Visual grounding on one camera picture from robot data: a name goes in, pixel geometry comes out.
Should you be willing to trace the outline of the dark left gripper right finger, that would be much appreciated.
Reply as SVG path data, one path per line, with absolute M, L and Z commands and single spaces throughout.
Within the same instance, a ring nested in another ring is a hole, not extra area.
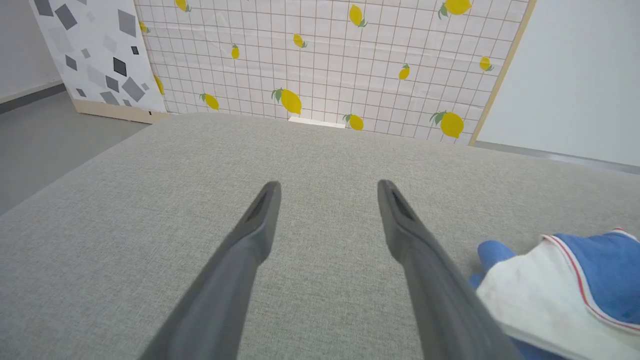
M 377 183 L 386 244 L 403 270 L 425 360 L 519 360 L 469 282 L 391 180 Z

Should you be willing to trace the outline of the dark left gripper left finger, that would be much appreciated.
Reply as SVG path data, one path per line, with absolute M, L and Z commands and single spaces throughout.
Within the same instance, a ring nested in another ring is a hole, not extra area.
M 258 268 L 274 244 L 281 183 L 266 182 L 142 352 L 142 360 L 235 360 Z

